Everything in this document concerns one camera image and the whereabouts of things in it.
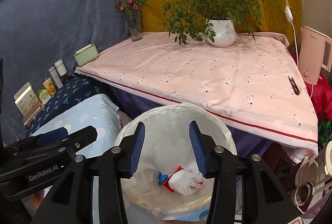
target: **red cloth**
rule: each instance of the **red cloth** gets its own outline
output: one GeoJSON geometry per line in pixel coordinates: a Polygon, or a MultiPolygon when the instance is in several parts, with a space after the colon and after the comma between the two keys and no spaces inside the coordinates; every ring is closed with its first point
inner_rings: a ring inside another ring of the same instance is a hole
{"type": "MultiPolygon", "coordinates": [[[[320,73],[322,79],[318,79],[316,85],[313,86],[311,101],[315,108],[318,120],[327,122],[332,121],[332,88],[327,79],[320,73]]],[[[305,82],[308,94],[311,95],[312,85],[305,82]]]]}

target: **red stripe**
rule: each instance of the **red stripe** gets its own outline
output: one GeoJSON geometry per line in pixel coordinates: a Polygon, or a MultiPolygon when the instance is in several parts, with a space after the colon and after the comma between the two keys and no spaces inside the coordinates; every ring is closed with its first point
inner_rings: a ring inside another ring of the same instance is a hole
{"type": "Polygon", "coordinates": [[[301,221],[299,219],[295,220],[295,222],[292,222],[291,224],[301,224],[301,221]]]}
{"type": "MultiPolygon", "coordinates": [[[[98,75],[93,75],[91,73],[87,73],[87,72],[84,72],[82,70],[79,70],[80,72],[83,72],[85,74],[88,74],[88,75],[92,75],[92,76],[95,76],[95,77],[98,77],[98,78],[101,78],[103,80],[107,80],[105,78],[102,78],[102,77],[99,77],[98,75]]],[[[148,95],[151,95],[151,96],[154,96],[154,97],[157,97],[157,98],[162,98],[164,100],[167,100],[167,101],[171,101],[171,102],[175,102],[175,103],[181,103],[179,101],[176,101],[176,100],[172,100],[172,99],[168,99],[168,98],[165,98],[165,97],[161,97],[161,96],[157,96],[157,95],[154,95],[152,93],[149,93],[149,92],[145,92],[145,91],[142,91],[142,90],[139,90],[139,89],[136,89],[136,88],[132,88],[130,86],[127,86],[127,85],[123,85],[123,84],[120,84],[120,83],[117,83],[117,82],[114,82],[114,81],[110,81],[110,80],[107,80],[111,83],[115,83],[117,85],[120,85],[120,86],[123,86],[123,87],[126,87],[126,88],[129,88],[131,90],[135,90],[135,91],[139,91],[141,93],[144,93],[144,94],[148,94],[148,95]]],[[[216,116],[219,116],[221,118],[224,118],[224,119],[227,119],[227,120],[230,120],[230,121],[233,121],[235,123],[238,123],[238,124],[242,124],[242,125],[245,125],[245,126],[249,126],[249,127],[253,127],[253,128],[259,128],[259,129],[262,129],[262,130],[265,130],[265,131],[270,131],[270,132],[274,132],[274,133],[278,133],[280,135],[283,135],[283,136],[287,136],[287,137],[291,137],[291,138],[295,138],[295,139],[299,139],[299,140],[303,140],[303,141],[308,141],[308,142],[313,142],[313,143],[317,143],[317,141],[314,141],[312,139],[306,139],[306,138],[303,138],[303,137],[298,137],[298,136],[295,136],[295,135],[291,135],[291,134],[288,134],[288,133],[283,133],[281,131],[277,131],[277,130],[274,130],[274,129],[269,129],[269,128],[265,128],[265,127],[261,127],[261,126],[257,126],[257,125],[252,125],[252,124],[249,124],[249,123],[245,123],[245,122],[241,122],[241,121],[238,121],[238,120],[235,120],[233,118],[229,118],[229,117],[225,117],[225,116],[222,116],[220,114],[217,114],[217,113],[214,113],[214,112],[211,112],[211,111],[208,111],[216,116]]]]}

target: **white container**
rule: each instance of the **white container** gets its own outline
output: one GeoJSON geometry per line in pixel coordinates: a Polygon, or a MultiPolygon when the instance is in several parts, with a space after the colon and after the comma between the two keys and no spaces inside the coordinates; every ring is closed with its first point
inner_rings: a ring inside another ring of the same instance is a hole
{"type": "Polygon", "coordinates": [[[62,59],[60,59],[58,62],[55,62],[54,66],[55,66],[57,72],[59,73],[60,77],[67,73],[67,69],[66,69],[62,59]]]}
{"type": "Polygon", "coordinates": [[[209,23],[213,26],[208,26],[209,29],[213,30],[216,34],[214,37],[215,42],[207,37],[207,41],[215,47],[226,48],[231,46],[236,39],[236,32],[234,29],[234,23],[231,19],[229,20],[210,20],[209,23]]]}
{"type": "Polygon", "coordinates": [[[59,77],[58,72],[56,71],[55,67],[51,67],[49,69],[49,73],[51,74],[52,80],[55,83],[55,86],[60,89],[63,86],[63,83],[59,77]]]}
{"type": "Polygon", "coordinates": [[[39,99],[45,105],[51,99],[51,95],[47,90],[43,90],[39,93],[39,99]]]}

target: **navy patterned fabric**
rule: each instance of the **navy patterned fabric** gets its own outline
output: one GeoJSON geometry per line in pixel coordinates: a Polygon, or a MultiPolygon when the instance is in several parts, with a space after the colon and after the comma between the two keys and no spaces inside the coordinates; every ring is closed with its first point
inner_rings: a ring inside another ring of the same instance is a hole
{"type": "Polygon", "coordinates": [[[73,75],[70,82],[52,96],[32,123],[27,126],[26,137],[32,135],[56,116],[97,94],[107,95],[117,105],[115,96],[106,84],[82,75],[73,75]]]}

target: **yellow can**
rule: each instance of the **yellow can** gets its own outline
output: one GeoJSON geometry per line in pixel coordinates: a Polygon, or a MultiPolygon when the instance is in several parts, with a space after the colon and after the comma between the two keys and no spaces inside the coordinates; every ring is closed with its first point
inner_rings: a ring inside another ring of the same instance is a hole
{"type": "Polygon", "coordinates": [[[43,81],[43,85],[44,85],[45,89],[47,90],[47,92],[49,92],[49,94],[51,96],[56,93],[56,88],[55,88],[54,83],[53,83],[53,81],[52,81],[52,79],[50,77],[46,78],[43,81]]]}

